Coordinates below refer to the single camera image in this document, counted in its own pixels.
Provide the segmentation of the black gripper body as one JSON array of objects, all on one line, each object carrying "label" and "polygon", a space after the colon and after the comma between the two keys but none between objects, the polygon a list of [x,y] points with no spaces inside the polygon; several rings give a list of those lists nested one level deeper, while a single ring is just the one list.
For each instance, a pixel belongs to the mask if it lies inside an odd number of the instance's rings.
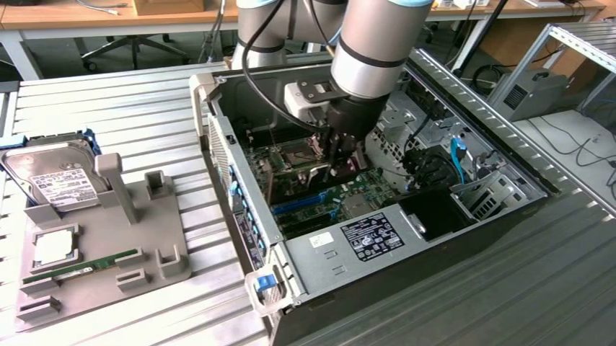
[{"label": "black gripper body", "polygon": [[333,99],[325,110],[328,127],[336,133],[345,134],[362,141],[374,129],[383,109],[384,97]]}]

